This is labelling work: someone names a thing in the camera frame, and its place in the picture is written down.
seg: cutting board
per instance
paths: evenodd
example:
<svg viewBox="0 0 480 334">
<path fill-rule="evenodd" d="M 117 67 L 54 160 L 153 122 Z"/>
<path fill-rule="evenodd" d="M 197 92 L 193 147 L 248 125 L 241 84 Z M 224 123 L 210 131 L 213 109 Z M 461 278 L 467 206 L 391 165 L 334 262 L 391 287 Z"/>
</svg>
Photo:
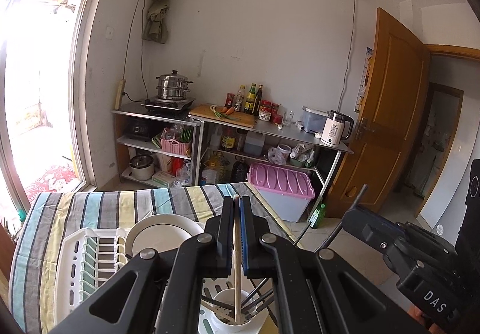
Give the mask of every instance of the cutting board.
<svg viewBox="0 0 480 334">
<path fill-rule="evenodd" d="M 234 125 L 239 125 L 242 127 L 253 128 L 255 126 L 255 117 L 251 114 L 245 114 L 241 112 L 233 112 L 230 116 L 239 119 L 239 120 L 229 120 L 224 117 L 219 119 L 216 115 L 210 110 L 210 105 L 199 105 L 196 108 L 193 108 L 190 111 L 192 116 L 203 117 L 206 119 L 216 120 L 216 121 L 225 121 Z"/>
</svg>

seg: door handle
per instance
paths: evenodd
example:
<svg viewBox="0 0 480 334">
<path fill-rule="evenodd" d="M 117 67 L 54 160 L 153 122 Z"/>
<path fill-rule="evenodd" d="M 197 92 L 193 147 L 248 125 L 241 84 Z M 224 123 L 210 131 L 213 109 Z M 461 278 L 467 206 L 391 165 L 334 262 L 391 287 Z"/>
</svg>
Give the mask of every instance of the door handle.
<svg viewBox="0 0 480 334">
<path fill-rule="evenodd" d="M 371 128 L 368 128 L 367 127 L 368 125 L 368 119 L 363 117 L 361 120 L 360 120 L 360 124 L 358 125 L 358 128 L 357 128 L 357 133 L 355 135 L 355 138 L 357 140 L 360 140 L 363 136 L 363 131 L 367 131 L 367 132 L 375 132 L 374 129 L 371 129 Z"/>
</svg>

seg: power strip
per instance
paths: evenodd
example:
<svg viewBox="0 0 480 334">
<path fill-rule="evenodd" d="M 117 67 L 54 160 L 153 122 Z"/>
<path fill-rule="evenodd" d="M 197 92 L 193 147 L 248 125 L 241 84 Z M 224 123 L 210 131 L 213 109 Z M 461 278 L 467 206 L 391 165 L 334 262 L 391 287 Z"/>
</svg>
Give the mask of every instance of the power strip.
<svg viewBox="0 0 480 334">
<path fill-rule="evenodd" d="M 123 90 L 125 90 L 125 83 L 126 83 L 125 79 L 122 79 L 118 83 L 117 96 L 115 97 L 115 106 L 114 106 L 114 109 L 116 111 L 120 109 L 120 106 L 122 106 Z"/>
</svg>

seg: glass sliding door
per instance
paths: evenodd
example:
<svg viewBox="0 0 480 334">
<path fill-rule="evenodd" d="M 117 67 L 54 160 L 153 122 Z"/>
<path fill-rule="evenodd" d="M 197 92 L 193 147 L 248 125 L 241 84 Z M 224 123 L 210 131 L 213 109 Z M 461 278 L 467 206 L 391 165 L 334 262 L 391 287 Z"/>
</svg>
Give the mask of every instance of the glass sliding door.
<svg viewBox="0 0 480 334">
<path fill-rule="evenodd" d="M 5 205 L 10 210 L 0 206 L 0 220 L 18 210 L 23 216 L 41 192 L 76 191 L 89 183 L 71 112 L 70 58 L 80 2 L 14 0 L 8 8 L 0 56 L 0 195 L 8 192 L 12 200 Z"/>
</svg>

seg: pink basket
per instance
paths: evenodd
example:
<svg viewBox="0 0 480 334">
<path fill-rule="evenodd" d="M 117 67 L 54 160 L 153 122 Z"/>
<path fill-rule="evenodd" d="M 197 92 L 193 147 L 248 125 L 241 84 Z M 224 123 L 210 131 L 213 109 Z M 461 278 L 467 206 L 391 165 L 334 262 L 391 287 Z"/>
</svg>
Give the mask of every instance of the pink basket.
<svg viewBox="0 0 480 334">
<path fill-rule="evenodd" d="M 180 143 L 175 139 L 165 140 L 160 138 L 162 144 L 162 151 L 169 152 L 170 154 L 187 155 L 187 151 L 190 149 L 190 143 Z"/>
</svg>

